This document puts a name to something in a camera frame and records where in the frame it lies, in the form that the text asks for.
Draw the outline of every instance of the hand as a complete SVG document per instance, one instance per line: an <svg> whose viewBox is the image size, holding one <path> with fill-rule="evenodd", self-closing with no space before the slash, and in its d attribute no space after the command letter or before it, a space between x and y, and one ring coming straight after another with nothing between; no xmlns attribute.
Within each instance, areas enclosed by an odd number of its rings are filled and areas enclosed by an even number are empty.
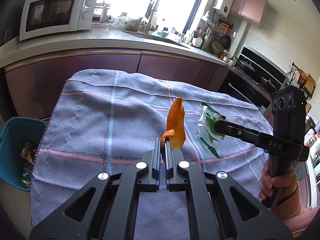
<svg viewBox="0 0 320 240"><path fill-rule="evenodd" d="M291 166L287 174L271 178L269 170L269 161L266 161L263 165L262 175L260 178L259 197L261 199L264 199L266 196L271 197L273 193L272 186L283 187L284 189L279 201L285 201L297 190L298 179L296 171Z"/></svg>

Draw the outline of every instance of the tile floor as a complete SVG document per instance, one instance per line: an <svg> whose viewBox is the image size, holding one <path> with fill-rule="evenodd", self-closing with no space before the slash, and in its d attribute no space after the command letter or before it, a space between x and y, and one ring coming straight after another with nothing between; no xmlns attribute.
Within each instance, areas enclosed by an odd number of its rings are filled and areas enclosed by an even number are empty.
<svg viewBox="0 0 320 240"><path fill-rule="evenodd" d="M0 180L0 202L20 233L29 239L32 229L29 192L24 192Z"/></svg>

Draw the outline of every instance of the cabinet handle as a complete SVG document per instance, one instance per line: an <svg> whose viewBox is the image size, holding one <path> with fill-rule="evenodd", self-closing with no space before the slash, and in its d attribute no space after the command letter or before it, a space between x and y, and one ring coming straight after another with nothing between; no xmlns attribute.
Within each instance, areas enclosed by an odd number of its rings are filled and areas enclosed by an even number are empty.
<svg viewBox="0 0 320 240"><path fill-rule="evenodd" d="M253 104L249 98L247 98L244 94L242 94L238 89L236 89L235 87L233 87L230 83L228 84L229 87L233 88L235 91L237 91L241 96L243 96L245 99L247 99L249 101L249 103Z"/></svg>

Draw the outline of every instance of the white microwave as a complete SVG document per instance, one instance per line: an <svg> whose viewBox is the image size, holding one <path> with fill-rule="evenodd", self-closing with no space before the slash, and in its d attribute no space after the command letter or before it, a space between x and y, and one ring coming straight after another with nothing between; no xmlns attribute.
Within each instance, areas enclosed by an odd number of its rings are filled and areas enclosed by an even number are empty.
<svg viewBox="0 0 320 240"><path fill-rule="evenodd" d="M51 33L89 30L97 0L26 0L20 38Z"/></svg>

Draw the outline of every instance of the pink sweater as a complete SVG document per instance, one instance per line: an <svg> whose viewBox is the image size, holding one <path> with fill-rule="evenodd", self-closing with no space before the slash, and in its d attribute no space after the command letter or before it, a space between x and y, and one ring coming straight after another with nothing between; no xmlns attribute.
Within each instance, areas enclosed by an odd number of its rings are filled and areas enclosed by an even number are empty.
<svg viewBox="0 0 320 240"><path fill-rule="evenodd" d="M289 199L270 210L291 229L294 236L298 236L310 224L319 207L303 208L298 185L296 192Z"/></svg>

